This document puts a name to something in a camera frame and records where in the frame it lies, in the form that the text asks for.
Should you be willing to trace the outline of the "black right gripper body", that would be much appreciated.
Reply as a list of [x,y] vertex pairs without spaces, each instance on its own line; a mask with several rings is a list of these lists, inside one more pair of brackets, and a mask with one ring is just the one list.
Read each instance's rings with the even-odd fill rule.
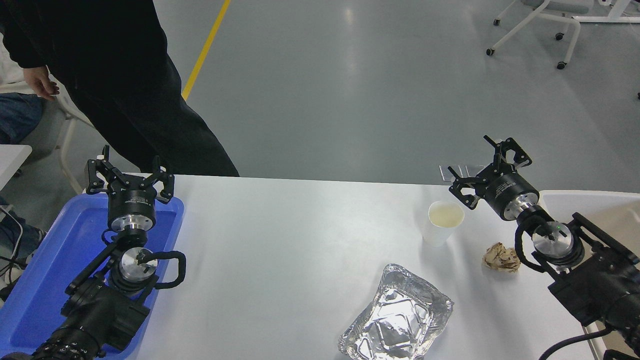
[[493,170],[477,174],[476,195],[484,199],[500,218],[517,218],[523,210],[538,205],[539,191],[517,172]]

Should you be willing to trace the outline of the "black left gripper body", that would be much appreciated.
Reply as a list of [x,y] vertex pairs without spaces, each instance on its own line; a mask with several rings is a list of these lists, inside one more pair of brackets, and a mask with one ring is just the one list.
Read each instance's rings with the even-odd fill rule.
[[109,221],[128,216],[142,215],[151,221],[155,219],[155,198],[157,191],[153,187],[140,187],[146,180],[138,175],[125,174],[123,180],[114,177],[107,185],[107,196],[109,199],[108,215]]

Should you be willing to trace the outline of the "person's hand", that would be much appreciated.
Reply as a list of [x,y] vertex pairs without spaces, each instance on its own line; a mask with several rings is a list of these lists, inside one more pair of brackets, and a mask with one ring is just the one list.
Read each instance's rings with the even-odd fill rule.
[[50,79],[50,71],[46,66],[23,68],[23,79],[34,93],[47,101],[54,101],[60,94],[57,82]]

